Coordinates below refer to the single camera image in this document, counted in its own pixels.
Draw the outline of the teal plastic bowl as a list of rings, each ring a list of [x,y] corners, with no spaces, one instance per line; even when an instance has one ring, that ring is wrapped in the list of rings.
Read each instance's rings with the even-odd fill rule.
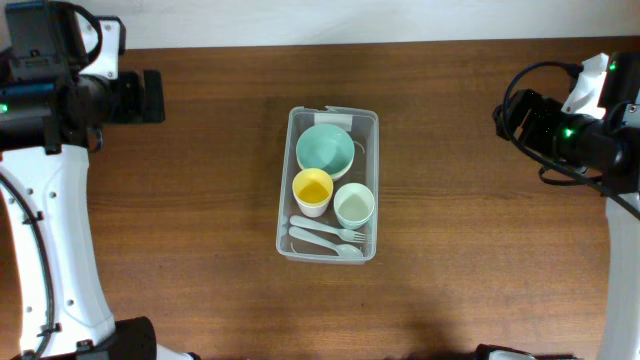
[[[318,124],[300,135],[295,154],[301,169],[318,168],[331,175],[355,159],[355,144],[339,126]]]

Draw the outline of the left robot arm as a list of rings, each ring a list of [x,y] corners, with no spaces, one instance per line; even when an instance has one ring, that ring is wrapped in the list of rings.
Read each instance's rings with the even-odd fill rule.
[[[108,124],[165,118],[161,75],[121,71],[126,29],[65,1],[10,2],[1,54],[1,198],[21,290],[23,359],[174,359],[146,317],[116,320],[87,205]]]

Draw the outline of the yellow plastic bowl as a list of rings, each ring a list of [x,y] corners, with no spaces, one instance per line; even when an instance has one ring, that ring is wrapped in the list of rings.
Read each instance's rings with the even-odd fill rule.
[[[351,160],[342,170],[331,174],[330,177],[333,181],[337,181],[340,178],[342,178],[351,168],[351,166],[353,165],[354,160]]]

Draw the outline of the teal plastic cup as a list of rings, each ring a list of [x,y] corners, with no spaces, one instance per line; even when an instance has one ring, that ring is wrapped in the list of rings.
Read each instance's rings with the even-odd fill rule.
[[[366,224],[368,224],[373,219],[373,217],[376,215],[376,211],[372,211],[372,212],[367,213],[367,214],[362,214],[361,216],[356,217],[355,219],[347,218],[340,211],[335,211],[335,215],[336,215],[336,218],[338,220],[338,223],[343,228],[346,228],[348,230],[357,230],[357,229],[365,226]]]

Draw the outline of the grey plastic spoon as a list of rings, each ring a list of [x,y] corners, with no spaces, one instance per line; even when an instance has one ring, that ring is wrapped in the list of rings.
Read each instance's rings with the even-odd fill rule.
[[[362,258],[363,257],[362,251],[353,245],[348,245],[348,244],[337,245],[318,235],[315,235],[307,230],[304,230],[296,226],[290,227],[288,230],[288,233],[290,236],[298,240],[302,240],[307,243],[311,243],[317,246],[330,249],[340,257],[345,257],[345,258],[358,258],[358,257]]]

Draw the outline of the yellow plastic cup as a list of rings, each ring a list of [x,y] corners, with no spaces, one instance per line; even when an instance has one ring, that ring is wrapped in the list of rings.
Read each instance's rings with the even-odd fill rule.
[[[294,177],[292,190],[299,202],[316,207],[331,199],[334,183],[324,170],[310,168],[300,171]]]

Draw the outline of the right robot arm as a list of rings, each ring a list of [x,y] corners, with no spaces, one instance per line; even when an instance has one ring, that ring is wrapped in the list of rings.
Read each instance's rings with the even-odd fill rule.
[[[606,325],[598,356],[639,356],[639,55],[555,62],[572,80],[559,102],[509,83],[492,118],[497,136],[540,164],[552,186],[587,186],[606,200],[610,239]]]

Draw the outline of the grey plastic fork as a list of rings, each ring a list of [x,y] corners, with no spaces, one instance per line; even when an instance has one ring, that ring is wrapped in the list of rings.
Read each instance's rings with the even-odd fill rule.
[[[356,232],[354,230],[332,227],[299,215],[291,216],[289,219],[289,223],[293,226],[301,227],[304,229],[330,233],[349,243],[364,243],[366,240],[366,235],[363,233]]]

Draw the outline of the pink plastic cup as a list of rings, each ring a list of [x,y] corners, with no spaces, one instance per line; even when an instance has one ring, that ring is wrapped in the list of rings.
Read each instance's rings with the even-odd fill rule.
[[[302,199],[295,198],[295,201],[300,208],[300,211],[309,218],[317,218],[322,216],[330,203],[331,198],[327,198],[318,203],[308,203],[303,201]]]

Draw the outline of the cream plastic cup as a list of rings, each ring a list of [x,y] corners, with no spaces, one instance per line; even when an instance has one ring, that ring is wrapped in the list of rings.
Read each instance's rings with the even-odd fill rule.
[[[370,213],[375,208],[374,194],[367,186],[360,183],[345,184],[334,196],[334,212],[340,211],[350,219]]]

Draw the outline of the clear plastic storage container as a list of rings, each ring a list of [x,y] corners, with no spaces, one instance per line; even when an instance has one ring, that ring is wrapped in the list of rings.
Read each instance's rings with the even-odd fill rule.
[[[302,170],[298,165],[295,146],[300,135],[313,125],[333,124],[345,130],[355,144],[355,159],[350,170],[339,180],[333,181],[334,191],[326,212],[317,218],[306,217],[298,207],[292,190],[294,177]],[[298,240],[289,235],[291,225],[289,219],[293,215],[303,216],[320,223],[343,228],[334,212],[334,196],[338,189],[348,183],[360,183],[367,186],[374,194],[376,215],[365,226],[354,230],[366,235],[364,243],[349,243],[338,236],[307,230],[337,245],[348,244],[360,249],[363,257],[345,258],[334,251],[311,243]],[[379,191],[379,123],[376,113],[368,110],[328,106],[324,111],[296,107],[291,110],[288,120],[287,138],[284,152],[283,174],[276,237],[277,251],[291,261],[308,263],[325,263],[339,265],[360,265],[376,254],[378,224],[378,191]]]

